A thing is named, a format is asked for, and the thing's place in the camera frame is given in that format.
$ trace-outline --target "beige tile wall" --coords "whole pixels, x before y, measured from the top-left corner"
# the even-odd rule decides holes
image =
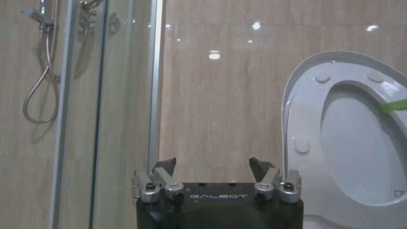
[[[36,58],[39,24],[21,14],[37,0],[0,1],[0,228],[47,227],[53,165],[55,124],[35,125],[23,116],[25,95],[40,76]],[[65,3],[61,1],[60,25]],[[60,62],[61,38],[55,62]],[[55,71],[60,73],[60,64]],[[33,117],[48,116],[55,96],[45,82],[29,105]]]
[[[178,157],[180,181],[252,181],[252,156],[282,166],[284,86],[312,54],[360,52],[407,73],[404,0],[174,0],[166,21],[160,159]]]

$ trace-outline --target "shower hose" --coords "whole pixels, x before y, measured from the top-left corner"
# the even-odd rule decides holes
[[[24,99],[24,104],[23,104],[23,114],[25,119],[35,123],[35,124],[44,124],[47,122],[51,122],[55,120],[56,115],[57,115],[57,103],[59,103],[59,88],[57,88],[57,76],[53,71],[53,58],[55,58],[55,50],[56,50],[56,40],[57,40],[57,19],[59,19],[59,1],[55,0],[55,7],[53,7],[53,26],[48,27],[45,25],[41,26],[40,28],[40,39],[39,39],[39,44],[37,44],[37,59],[40,62],[40,68],[41,68],[41,75],[39,79],[36,80],[27,97]],[[81,8],[85,11],[91,11],[95,7],[100,5],[103,0],[92,0],[92,1],[84,1],[81,2]],[[87,45],[87,40],[88,40],[88,30],[89,27],[85,27],[84,30],[84,40],[81,43],[81,51],[80,51],[80,56],[77,61],[81,62],[83,59],[83,48]],[[28,105],[32,99],[32,96],[35,92],[37,91],[40,85],[43,84],[45,78],[49,78],[51,84],[52,84],[52,89],[55,93],[55,108],[52,114],[45,117],[44,119],[36,119],[31,116],[28,112]]]

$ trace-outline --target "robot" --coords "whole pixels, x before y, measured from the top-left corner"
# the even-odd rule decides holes
[[[176,159],[157,162],[152,174],[135,172],[139,229],[302,229],[302,178],[283,180],[270,162],[250,159],[256,183],[178,183]]]

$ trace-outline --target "toilet seat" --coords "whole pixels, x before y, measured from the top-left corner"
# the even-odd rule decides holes
[[[358,53],[338,51],[319,53],[310,57],[294,71],[284,91],[282,115],[284,172],[288,169],[299,170],[303,177],[304,215],[307,219],[320,222],[320,225],[324,225],[323,228],[407,228],[407,195],[400,195],[388,201],[375,202],[375,196],[366,198],[363,194],[376,190],[364,190],[359,193],[355,193],[354,190],[347,192],[347,187],[343,185],[347,182],[343,174],[338,168],[335,171],[332,169],[335,162],[332,164],[328,159],[332,152],[327,152],[326,149],[334,149],[335,153],[342,152],[342,149],[340,144],[331,144],[336,139],[328,138],[324,141],[328,143],[322,141],[324,139],[322,130],[326,103],[334,88],[338,86],[346,88],[348,85],[364,91],[379,104],[407,98],[404,75],[380,61]],[[406,138],[407,110],[392,111],[390,115]],[[331,120],[331,125],[338,125],[340,129],[340,125],[347,125],[347,118],[352,117],[343,117],[338,124]],[[363,142],[363,139],[368,139],[370,135],[376,134],[376,131],[366,132],[356,135],[355,138],[360,137]],[[343,147],[344,149],[358,148],[352,146],[352,143],[350,146],[344,144]],[[355,152],[344,152],[343,155],[336,156],[351,158],[354,154]],[[359,159],[348,161],[347,164],[356,163]],[[370,161],[375,161],[375,159],[366,158],[366,166],[360,164],[360,169],[368,166]],[[380,170],[374,171],[372,176],[382,172]],[[355,174],[348,177],[350,183],[358,182],[358,176],[359,174]],[[400,185],[407,186],[403,174],[398,173],[395,177]],[[379,189],[380,185],[387,186],[387,184],[372,182],[368,187]]]

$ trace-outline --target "glass panel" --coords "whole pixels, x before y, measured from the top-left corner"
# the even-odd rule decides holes
[[[151,8],[152,0],[108,3],[93,228],[135,228],[131,181],[133,170],[147,169],[149,146]]]
[[[63,175],[59,208],[60,229],[88,228],[96,134],[97,90],[101,63],[104,5],[87,11],[69,1],[72,29],[65,43],[65,127],[61,134]]]

